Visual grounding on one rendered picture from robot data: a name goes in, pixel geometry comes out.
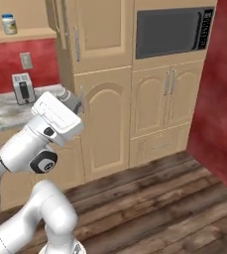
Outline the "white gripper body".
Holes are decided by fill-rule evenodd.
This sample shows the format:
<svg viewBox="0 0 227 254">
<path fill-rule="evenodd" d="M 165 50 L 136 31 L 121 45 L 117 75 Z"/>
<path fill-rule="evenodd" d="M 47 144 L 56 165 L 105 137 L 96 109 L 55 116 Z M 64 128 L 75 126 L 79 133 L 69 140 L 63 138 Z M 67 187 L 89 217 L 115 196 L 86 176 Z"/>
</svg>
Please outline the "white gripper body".
<svg viewBox="0 0 227 254">
<path fill-rule="evenodd" d="M 72 137 L 83 130 L 82 120 L 48 91 L 35 102 L 32 113 L 47 122 L 44 133 L 49 137 Z"/>
</svg>

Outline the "beige counter base cabinet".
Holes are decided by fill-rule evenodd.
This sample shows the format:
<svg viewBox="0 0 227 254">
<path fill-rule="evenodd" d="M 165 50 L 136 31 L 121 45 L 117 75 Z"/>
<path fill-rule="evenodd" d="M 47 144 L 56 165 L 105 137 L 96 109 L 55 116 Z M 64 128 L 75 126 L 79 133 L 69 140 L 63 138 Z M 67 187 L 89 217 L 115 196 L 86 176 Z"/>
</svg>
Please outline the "beige counter base cabinet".
<svg viewBox="0 0 227 254">
<path fill-rule="evenodd" d="M 0 132 L 0 149 L 19 128 Z M 51 180 L 63 191 L 84 183 L 83 162 L 81 156 L 80 139 L 76 136 L 63 147 L 52 144 L 57 152 L 57 165 L 47 174 L 35 175 L 22 172 L 17 174 L 6 173 L 1 181 L 0 211 L 24 204 L 28 199 L 33 186 L 44 179 Z"/>
</svg>

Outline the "beige open cabinet door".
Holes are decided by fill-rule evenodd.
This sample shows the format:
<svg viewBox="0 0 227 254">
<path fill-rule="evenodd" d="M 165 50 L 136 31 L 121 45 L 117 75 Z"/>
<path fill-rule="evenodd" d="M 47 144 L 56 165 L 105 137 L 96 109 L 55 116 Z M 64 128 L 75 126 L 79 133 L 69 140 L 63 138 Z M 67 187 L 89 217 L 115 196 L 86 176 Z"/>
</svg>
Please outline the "beige open cabinet door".
<svg viewBox="0 0 227 254">
<path fill-rule="evenodd" d="M 65 1 L 46 0 L 49 26 L 57 34 L 57 40 L 63 50 L 68 49 Z"/>
</svg>

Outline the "white mayonnaise jar blue lid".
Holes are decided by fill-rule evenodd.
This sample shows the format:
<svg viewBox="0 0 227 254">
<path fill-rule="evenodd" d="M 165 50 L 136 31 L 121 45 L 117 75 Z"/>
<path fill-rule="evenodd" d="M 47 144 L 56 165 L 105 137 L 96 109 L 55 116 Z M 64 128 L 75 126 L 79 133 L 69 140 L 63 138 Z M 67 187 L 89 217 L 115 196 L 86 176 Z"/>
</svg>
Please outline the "white mayonnaise jar blue lid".
<svg viewBox="0 0 227 254">
<path fill-rule="evenodd" d="M 6 35 L 15 35 L 18 33 L 16 20 L 10 13 L 4 13 L 2 15 L 2 25 Z"/>
</svg>

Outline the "beige cabinet above microwave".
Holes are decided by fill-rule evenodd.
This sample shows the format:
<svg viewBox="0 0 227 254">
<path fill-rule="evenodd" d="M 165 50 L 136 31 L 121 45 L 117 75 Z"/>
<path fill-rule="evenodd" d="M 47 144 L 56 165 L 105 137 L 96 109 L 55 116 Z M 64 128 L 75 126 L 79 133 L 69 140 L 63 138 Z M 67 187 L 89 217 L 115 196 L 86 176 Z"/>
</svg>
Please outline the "beige cabinet above microwave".
<svg viewBox="0 0 227 254">
<path fill-rule="evenodd" d="M 216 6 L 218 0 L 135 0 L 136 10 Z"/>
</svg>

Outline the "beige arched panel door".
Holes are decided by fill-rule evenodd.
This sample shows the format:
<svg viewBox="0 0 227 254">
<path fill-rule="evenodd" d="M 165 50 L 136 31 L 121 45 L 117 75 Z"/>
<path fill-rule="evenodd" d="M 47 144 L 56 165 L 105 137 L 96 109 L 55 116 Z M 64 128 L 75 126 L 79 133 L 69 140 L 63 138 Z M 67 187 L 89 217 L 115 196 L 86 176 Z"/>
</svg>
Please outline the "beige arched panel door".
<svg viewBox="0 0 227 254">
<path fill-rule="evenodd" d="M 92 181 L 128 168 L 131 68 L 120 67 L 77 75 L 75 92 L 83 86 L 81 148 L 85 179 Z"/>
</svg>

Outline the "silver toaster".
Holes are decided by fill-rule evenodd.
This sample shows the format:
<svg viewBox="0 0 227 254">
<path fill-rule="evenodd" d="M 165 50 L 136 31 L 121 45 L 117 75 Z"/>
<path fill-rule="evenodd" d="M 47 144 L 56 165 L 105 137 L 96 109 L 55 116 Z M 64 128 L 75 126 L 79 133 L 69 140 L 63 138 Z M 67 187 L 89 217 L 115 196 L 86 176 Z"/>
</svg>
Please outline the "silver toaster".
<svg viewBox="0 0 227 254">
<path fill-rule="evenodd" d="M 15 97 L 19 105 L 33 103 L 36 101 L 33 83 L 27 72 L 13 74 L 12 83 Z"/>
</svg>

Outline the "beige arched cupboard door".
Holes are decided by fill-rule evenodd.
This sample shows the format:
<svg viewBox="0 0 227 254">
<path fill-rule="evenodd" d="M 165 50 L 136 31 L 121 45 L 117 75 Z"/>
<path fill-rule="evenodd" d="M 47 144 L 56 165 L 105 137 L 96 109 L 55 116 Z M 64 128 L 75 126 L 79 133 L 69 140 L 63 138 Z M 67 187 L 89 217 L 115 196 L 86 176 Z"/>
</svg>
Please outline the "beige arched cupboard door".
<svg viewBox="0 0 227 254">
<path fill-rule="evenodd" d="M 161 130 L 167 96 L 164 96 L 169 66 L 134 71 L 132 76 L 131 137 Z"/>
<path fill-rule="evenodd" d="M 177 126 L 192 119 L 197 92 L 203 70 L 203 62 L 173 65 L 176 70 L 173 94 L 170 94 L 167 125 Z"/>
</svg>

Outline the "beige tall panel door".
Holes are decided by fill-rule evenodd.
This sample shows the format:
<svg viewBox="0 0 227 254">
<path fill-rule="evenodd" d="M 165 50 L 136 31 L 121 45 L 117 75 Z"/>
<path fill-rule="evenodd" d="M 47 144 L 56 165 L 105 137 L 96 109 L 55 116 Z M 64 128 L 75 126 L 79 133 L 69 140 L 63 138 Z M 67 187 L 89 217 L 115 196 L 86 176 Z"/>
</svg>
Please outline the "beige tall panel door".
<svg viewBox="0 0 227 254">
<path fill-rule="evenodd" d="M 75 74 L 132 64 L 134 0 L 66 0 Z M 76 60 L 77 28 L 80 62 Z"/>
</svg>

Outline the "beige drawer front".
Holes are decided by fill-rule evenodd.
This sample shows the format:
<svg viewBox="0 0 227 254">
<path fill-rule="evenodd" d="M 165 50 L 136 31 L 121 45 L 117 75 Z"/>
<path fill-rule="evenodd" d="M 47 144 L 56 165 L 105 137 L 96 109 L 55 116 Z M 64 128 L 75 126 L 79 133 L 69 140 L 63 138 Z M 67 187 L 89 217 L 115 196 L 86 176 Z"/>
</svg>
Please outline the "beige drawer front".
<svg viewBox="0 0 227 254">
<path fill-rule="evenodd" d="M 189 130 L 190 124 L 186 123 L 133 138 L 130 141 L 130 167 L 137 167 L 184 151 L 187 146 Z"/>
</svg>

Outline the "black microwave oven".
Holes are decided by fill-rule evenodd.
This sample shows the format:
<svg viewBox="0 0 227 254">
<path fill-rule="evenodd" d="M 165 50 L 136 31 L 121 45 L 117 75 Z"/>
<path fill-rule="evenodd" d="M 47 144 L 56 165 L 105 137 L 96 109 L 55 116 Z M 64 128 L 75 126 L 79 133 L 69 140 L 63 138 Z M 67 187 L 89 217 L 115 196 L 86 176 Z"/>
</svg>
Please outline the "black microwave oven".
<svg viewBox="0 0 227 254">
<path fill-rule="evenodd" d="M 136 59 L 205 50 L 213 7 L 137 12 Z"/>
</svg>

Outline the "grey wall outlet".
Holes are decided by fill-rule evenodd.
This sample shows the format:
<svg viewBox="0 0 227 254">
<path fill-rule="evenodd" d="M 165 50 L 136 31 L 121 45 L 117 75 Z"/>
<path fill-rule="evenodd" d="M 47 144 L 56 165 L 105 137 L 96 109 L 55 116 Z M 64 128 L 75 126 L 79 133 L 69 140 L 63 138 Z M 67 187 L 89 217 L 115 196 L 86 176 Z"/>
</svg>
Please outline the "grey wall outlet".
<svg viewBox="0 0 227 254">
<path fill-rule="evenodd" d="M 21 60 L 23 69 L 32 69 L 33 68 L 33 63 L 32 63 L 30 53 L 20 53 L 20 60 Z"/>
</svg>

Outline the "beige open wall cabinet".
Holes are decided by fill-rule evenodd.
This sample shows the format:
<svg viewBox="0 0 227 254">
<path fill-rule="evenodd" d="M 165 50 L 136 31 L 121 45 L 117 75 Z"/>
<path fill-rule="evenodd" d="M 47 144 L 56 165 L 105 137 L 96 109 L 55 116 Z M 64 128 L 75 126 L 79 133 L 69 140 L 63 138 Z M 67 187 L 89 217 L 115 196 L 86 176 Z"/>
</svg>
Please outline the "beige open wall cabinet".
<svg viewBox="0 0 227 254">
<path fill-rule="evenodd" d="M 16 35 L 6 35 L 2 15 L 11 13 L 17 24 Z M 49 26 L 46 0 L 0 0 L 0 43 L 52 39 L 57 36 Z"/>
</svg>

